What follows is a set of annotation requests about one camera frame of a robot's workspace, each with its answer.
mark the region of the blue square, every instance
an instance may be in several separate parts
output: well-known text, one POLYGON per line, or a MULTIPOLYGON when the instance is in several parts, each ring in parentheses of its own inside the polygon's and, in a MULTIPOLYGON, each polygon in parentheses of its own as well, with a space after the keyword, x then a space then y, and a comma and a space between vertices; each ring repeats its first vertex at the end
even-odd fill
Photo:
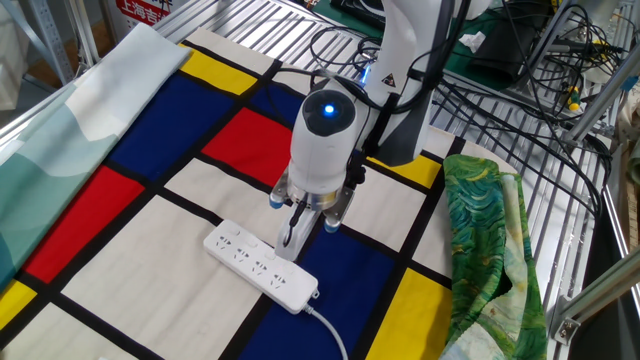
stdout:
MULTIPOLYGON (((343 233, 324 230, 300 266, 318 279, 320 297, 310 301, 353 350, 382 292, 394 261, 343 233)), ((340 359, 331 333, 304 312, 291 315, 273 305, 240 359, 340 359)))
POLYGON ((174 74, 109 159, 149 180, 160 177, 231 109, 234 100, 174 74))
POLYGON ((271 118, 283 118, 285 123, 293 125, 303 100, 299 95, 293 95, 279 86, 270 84, 268 90, 260 89, 251 99, 251 103, 271 115, 271 118))

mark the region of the power outlet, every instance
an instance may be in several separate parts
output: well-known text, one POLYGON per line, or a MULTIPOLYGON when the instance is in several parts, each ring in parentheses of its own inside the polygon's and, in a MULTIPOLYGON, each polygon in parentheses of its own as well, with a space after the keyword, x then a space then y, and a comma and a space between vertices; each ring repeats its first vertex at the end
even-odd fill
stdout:
POLYGON ((318 297, 318 280, 236 223, 224 220, 207 236, 209 254, 292 314, 318 297))

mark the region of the red sign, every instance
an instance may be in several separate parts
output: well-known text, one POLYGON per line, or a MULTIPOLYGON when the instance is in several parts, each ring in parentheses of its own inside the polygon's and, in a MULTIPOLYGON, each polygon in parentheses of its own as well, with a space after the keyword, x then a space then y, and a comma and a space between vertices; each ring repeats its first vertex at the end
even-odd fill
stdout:
POLYGON ((147 25, 154 25, 169 15, 169 11, 161 10, 143 0, 116 0, 116 6, 124 15, 147 25))

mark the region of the warning label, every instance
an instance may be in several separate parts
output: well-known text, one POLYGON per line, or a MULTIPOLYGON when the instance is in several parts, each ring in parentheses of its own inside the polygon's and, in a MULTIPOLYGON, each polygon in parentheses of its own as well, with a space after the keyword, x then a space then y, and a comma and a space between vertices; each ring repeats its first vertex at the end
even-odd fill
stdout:
POLYGON ((393 80, 393 74, 389 74, 386 78, 382 79, 382 82, 391 87, 396 87, 396 81, 393 80))

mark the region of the white cable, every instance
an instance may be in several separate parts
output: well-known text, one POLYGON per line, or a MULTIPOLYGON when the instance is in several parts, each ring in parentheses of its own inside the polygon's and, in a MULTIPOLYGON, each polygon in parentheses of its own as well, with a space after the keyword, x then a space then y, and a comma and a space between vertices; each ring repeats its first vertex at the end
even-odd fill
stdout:
POLYGON ((385 17, 385 16, 386 16, 386 15, 385 15, 385 13, 384 13, 384 10, 374 9, 374 8, 372 8, 371 6, 367 5, 367 4, 366 4, 364 1, 362 1, 362 0, 360 0, 360 5, 362 5, 365 9, 367 9, 367 11, 369 11, 369 12, 371 12, 371 13, 375 14, 375 15, 382 16, 382 17, 385 17))
POLYGON ((320 320, 320 322, 322 324, 324 324, 324 326, 327 329, 329 329, 329 331, 331 332, 331 335, 333 335, 333 337, 336 339, 336 342, 338 343, 338 347, 340 348, 340 353, 342 354, 342 359, 343 360, 349 360, 349 356, 347 355, 347 349, 344 347, 344 343, 342 342, 342 339, 340 338, 340 334, 338 334, 338 331, 336 331, 336 329, 333 327, 333 325, 331 325, 329 320, 325 319, 324 316, 320 315, 320 313, 315 311, 313 309, 313 307, 311 307, 308 304, 304 306, 304 311, 307 314, 309 314, 309 315, 315 317, 316 319, 320 320))

